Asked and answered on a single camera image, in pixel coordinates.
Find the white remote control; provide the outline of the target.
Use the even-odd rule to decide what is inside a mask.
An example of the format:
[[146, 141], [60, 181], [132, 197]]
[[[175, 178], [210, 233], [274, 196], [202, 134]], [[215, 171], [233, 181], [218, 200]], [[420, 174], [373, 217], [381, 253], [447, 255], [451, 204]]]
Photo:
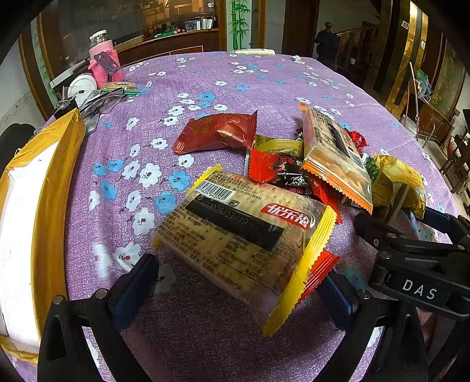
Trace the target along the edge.
[[236, 55], [251, 55], [251, 56], [274, 56], [276, 52], [270, 48], [243, 48], [235, 49], [232, 51]]

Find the red black snack packet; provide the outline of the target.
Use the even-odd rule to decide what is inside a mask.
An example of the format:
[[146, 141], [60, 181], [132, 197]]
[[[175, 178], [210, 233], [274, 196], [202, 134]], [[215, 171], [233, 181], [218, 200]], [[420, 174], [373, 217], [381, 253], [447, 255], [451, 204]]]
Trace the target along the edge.
[[260, 183], [275, 185], [284, 190], [322, 201], [336, 212], [336, 222], [343, 222], [339, 212], [339, 192], [326, 181], [301, 169], [301, 161], [281, 153], [251, 150], [248, 177]]

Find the person in black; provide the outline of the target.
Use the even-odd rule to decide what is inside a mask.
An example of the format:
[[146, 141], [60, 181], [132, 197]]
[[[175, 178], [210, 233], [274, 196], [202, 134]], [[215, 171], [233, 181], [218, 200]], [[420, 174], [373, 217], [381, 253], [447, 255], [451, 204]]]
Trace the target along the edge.
[[335, 60], [339, 50], [339, 38], [336, 33], [332, 32], [332, 24], [329, 21], [324, 23], [325, 27], [320, 30], [315, 38], [317, 44], [317, 60], [327, 66], [335, 69]]

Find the white round device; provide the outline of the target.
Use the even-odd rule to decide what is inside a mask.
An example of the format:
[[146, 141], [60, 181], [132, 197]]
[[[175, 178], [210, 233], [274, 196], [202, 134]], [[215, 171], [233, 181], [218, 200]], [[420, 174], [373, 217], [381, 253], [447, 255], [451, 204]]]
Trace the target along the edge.
[[73, 99], [80, 108], [93, 91], [97, 90], [97, 83], [91, 73], [84, 73], [70, 83], [67, 89], [68, 99]]

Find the dark red foil snack pack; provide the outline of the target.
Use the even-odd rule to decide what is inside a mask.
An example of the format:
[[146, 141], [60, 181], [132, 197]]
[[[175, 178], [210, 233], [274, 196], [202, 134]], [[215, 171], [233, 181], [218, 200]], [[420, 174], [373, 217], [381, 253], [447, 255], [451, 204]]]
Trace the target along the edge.
[[257, 112], [219, 113], [191, 119], [172, 147], [176, 154], [195, 151], [251, 149], [256, 136]]

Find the small red candy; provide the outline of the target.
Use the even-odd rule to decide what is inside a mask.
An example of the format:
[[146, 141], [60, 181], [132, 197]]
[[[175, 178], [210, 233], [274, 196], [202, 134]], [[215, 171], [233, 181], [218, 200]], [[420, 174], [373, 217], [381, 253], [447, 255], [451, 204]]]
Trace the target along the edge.
[[347, 134], [350, 136], [352, 143], [354, 143], [359, 154], [362, 153], [362, 149], [367, 146], [367, 141], [363, 135], [361, 135], [356, 130], [346, 130]]

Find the yellow-edged cracker pack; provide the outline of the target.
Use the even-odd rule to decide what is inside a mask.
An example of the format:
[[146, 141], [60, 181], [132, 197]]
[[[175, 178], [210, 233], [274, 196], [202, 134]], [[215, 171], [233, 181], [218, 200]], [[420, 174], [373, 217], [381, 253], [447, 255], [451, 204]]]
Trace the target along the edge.
[[300, 301], [336, 219], [329, 205], [215, 165], [165, 217], [153, 247], [244, 302], [271, 337]]

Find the gold foil snack bag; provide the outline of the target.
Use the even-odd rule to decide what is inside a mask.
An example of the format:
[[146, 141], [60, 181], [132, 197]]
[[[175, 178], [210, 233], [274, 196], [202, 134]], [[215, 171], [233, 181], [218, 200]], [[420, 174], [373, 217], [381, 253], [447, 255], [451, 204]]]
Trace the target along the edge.
[[369, 169], [372, 180], [374, 208], [388, 212], [397, 200], [401, 187], [408, 188], [402, 207], [409, 209], [415, 217], [422, 219], [425, 212], [425, 195], [422, 176], [402, 160], [375, 154]]

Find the pink sleeved water bottle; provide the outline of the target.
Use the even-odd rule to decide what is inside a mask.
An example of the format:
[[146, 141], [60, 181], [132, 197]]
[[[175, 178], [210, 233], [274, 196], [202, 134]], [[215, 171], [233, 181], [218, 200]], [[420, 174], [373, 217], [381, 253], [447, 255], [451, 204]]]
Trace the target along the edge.
[[108, 37], [106, 29], [95, 32], [90, 40], [89, 66], [93, 72], [98, 89], [104, 88], [108, 82], [120, 82], [123, 80], [117, 51], [112, 40]]

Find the purple floral tablecloth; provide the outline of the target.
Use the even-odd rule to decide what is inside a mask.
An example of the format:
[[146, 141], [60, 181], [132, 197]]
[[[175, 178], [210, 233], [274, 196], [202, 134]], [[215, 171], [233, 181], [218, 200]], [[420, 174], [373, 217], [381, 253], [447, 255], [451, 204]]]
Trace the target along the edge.
[[[68, 296], [110, 287], [150, 251], [155, 229], [209, 167], [241, 173], [245, 154], [172, 150], [190, 119], [218, 112], [256, 114], [257, 131], [293, 138], [299, 105], [325, 111], [358, 131], [368, 154], [403, 160], [424, 179], [427, 206], [457, 208], [443, 177], [414, 138], [365, 91], [313, 59], [198, 53], [164, 56], [124, 71], [142, 95], [115, 105], [85, 138], [68, 198]], [[166, 381], [312, 381], [341, 342], [315, 294], [273, 336], [248, 307], [170, 252], [126, 340], [153, 376]]]

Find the yellow green snack packet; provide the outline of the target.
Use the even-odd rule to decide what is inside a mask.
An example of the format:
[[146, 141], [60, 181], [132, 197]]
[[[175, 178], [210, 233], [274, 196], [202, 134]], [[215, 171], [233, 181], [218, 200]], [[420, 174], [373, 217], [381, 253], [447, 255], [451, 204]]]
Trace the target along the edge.
[[256, 135], [253, 149], [264, 153], [287, 154], [296, 158], [303, 157], [303, 142], [291, 139]]

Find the black sofa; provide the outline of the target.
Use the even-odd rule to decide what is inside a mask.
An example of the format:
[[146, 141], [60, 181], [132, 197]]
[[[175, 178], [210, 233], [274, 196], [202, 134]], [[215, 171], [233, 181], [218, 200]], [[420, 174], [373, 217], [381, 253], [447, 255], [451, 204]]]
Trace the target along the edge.
[[13, 159], [18, 149], [21, 149], [31, 139], [35, 128], [28, 123], [13, 123], [0, 137], [0, 174]]

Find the orange-edged cracker pack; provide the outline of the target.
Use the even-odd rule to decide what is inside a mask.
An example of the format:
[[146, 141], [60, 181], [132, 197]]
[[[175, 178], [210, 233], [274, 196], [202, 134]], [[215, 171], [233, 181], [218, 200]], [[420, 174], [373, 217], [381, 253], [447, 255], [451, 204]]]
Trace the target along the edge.
[[359, 207], [373, 211], [371, 179], [346, 130], [324, 111], [300, 104], [302, 169], [326, 181]]

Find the yellow taped foam box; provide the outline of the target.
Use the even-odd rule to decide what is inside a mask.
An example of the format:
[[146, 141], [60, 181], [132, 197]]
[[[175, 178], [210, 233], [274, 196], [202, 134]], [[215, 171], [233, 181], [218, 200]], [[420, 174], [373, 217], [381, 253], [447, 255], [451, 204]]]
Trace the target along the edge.
[[37, 364], [53, 298], [66, 295], [65, 217], [85, 136], [71, 110], [22, 147], [1, 175], [1, 347]]

